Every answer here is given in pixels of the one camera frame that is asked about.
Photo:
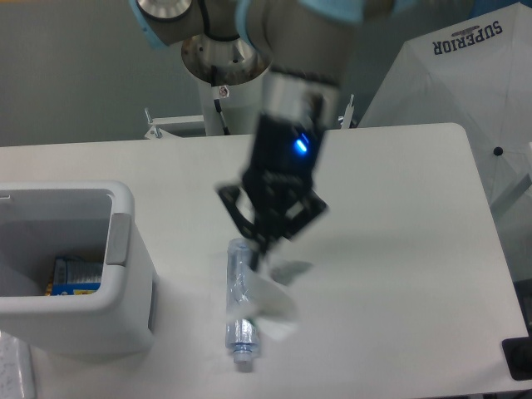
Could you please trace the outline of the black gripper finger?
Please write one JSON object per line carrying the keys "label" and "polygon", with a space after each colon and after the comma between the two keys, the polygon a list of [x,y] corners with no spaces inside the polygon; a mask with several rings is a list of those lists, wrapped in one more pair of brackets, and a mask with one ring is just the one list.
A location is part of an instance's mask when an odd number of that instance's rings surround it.
{"label": "black gripper finger", "polygon": [[284,216],[282,237],[293,239],[327,210],[328,204],[315,191],[310,191]]}
{"label": "black gripper finger", "polygon": [[229,217],[233,220],[236,229],[249,241],[249,248],[252,252],[249,268],[251,270],[260,270],[261,260],[265,258],[274,243],[273,236],[268,234],[264,225],[257,223],[255,220],[247,219],[239,210],[239,202],[243,193],[240,185],[222,184],[218,185],[215,191]]}

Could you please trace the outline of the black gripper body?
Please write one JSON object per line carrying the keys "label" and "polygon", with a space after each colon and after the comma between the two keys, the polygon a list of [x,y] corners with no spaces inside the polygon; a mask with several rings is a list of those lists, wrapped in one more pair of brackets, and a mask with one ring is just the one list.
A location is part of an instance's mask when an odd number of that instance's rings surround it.
{"label": "black gripper body", "polygon": [[313,190],[313,171],[325,130],[304,127],[263,113],[242,183],[254,220],[268,233],[282,233],[284,216]]}

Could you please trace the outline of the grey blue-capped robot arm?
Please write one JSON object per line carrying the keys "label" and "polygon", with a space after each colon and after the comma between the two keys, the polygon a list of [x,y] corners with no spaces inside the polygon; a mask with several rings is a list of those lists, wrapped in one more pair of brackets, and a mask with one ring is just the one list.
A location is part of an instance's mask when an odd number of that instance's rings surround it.
{"label": "grey blue-capped robot arm", "polygon": [[254,143],[236,184],[218,195],[252,250],[250,268],[281,240],[292,239],[327,208],[313,188],[325,133],[337,104],[358,28],[391,16],[404,1],[133,1],[147,41],[169,47],[207,38],[232,51],[210,62],[209,83],[264,79]]}

